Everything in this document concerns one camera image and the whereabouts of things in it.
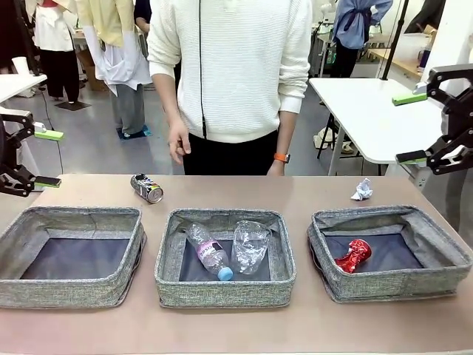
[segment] bottle label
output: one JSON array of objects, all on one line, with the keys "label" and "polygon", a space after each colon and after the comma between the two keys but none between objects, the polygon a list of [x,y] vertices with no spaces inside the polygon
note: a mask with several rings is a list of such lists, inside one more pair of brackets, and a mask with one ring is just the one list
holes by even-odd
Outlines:
[{"label": "bottle label", "polygon": [[199,259],[202,260],[210,253],[218,250],[222,250],[222,246],[215,240],[209,240],[208,242],[205,242],[199,246],[197,249],[197,255],[199,256]]}]

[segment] hand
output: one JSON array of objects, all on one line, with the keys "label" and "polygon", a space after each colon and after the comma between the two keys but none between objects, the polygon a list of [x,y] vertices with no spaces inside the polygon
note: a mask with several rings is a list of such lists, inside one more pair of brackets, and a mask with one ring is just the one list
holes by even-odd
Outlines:
[{"label": "hand", "polygon": [[181,118],[169,121],[169,153],[176,163],[182,164],[182,157],[191,154],[189,131]]},{"label": "hand", "polygon": [[269,168],[267,176],[284,176],[285,164],[280,160],[275,160]]}]

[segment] water bottle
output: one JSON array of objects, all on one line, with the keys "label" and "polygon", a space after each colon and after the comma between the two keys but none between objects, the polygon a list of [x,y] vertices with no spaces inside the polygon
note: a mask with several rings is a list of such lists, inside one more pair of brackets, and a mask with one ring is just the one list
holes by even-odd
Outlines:
[{"label": "water bottle", "polygon": [[271,230],[257,222],[241,220],[236,224],[231,265],[236,272],[254,274],[268,250]]},{"label": "water bottle", "polygon": [[200,223],[192,223],[187,229],[187,239],[194,246],[197,256],[205,268],[217,275],[220,281],[229,281],[234,273],[228,261],[227,253],[222,246],[211,239],[206,227]]}]

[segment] gray floor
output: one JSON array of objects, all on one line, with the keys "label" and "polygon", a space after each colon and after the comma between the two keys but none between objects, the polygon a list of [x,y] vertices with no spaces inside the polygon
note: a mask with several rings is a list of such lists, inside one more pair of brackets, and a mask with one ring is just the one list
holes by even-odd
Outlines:
[{"label": "gray floor", "polygon": [[[65,133],[65,139],[60,143],[64,173],[183,173],[182,167],[173,164],[169,157],[166,143],[168,127],[156,92],[145,92],[146,124],[153,136],[124,142],[119,141],[115,132],[108,93],[82,89],[80,100],[91,104],[91,107],[77,112],[55,107],[46,94],[45,100],[53,126]],[[13,98],[5,106],[28,109],[36,121],[49,126],[41,93],[30,99]],[[327,175],[331,150],[323,151],[318,160],[313,146],[313,134],[325,127],[327,118],[327,109],[319,105],[319,98],[309,87],[293,136],[287,175]],[[29,142],[43,175],[56,176],[62,173],[56,143],[32,138]],[[360,175],[361,165],[361,158],[343,159],[339,174]],[[364,175],[377,175],[378,168],[364,162],[363,172]],[[463,190],[461,183],[458,183],[462,179],[461,174],[433,177],[424,193],[440,213],[460,230],[463,239],[473,246],[473,172],[467,174]],[[449,202],[449,208],[446,207],[446,201]]]}]

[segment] knit sweater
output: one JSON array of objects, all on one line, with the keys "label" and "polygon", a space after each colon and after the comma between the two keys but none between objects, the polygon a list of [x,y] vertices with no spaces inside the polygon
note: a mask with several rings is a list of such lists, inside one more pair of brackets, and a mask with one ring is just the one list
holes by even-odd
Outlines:
[{"label": "knit sweater", "polygon": [[[198,0],[152,0],[150,73],[174,77],[189,132],[203,136]],[[299,113],[307,89],[311,0],[201,0],[202,101],[208,139],[241,143]]]}]

